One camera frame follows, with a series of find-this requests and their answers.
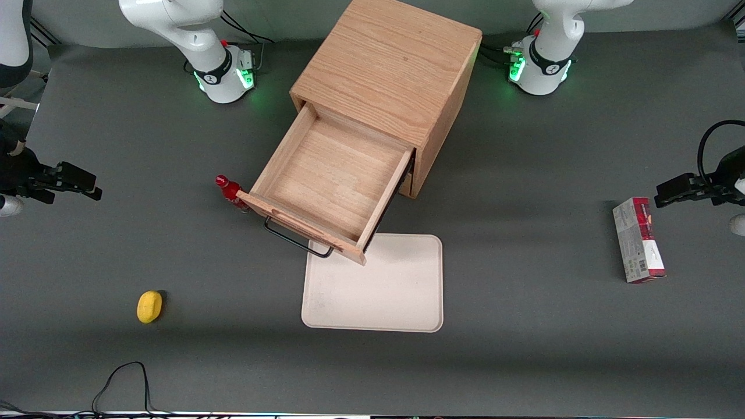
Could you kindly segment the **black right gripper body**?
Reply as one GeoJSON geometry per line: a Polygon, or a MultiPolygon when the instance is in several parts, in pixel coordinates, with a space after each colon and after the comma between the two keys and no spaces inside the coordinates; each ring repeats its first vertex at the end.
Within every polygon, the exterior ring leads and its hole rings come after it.
{"type": "Polygon", "coordinates": [[[1,193],[5,196],[32,198],[51,205],[59,168],[39,162],[35,153],[28,148],[16,151],[13,147],[2,145],[1,193]]]}

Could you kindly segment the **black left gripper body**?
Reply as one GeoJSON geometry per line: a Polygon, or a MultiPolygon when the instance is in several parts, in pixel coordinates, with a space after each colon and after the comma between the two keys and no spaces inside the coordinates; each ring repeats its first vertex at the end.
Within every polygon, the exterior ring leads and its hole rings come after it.
{"type": "Polygon", "coordinates": [[[716,170],[707,175],[711,184],[713,206],[730,203],[744,207],[744,195],[737,188],[737,181],[743,180],[744,147],[729,152],[719,161],[716,170]]]}

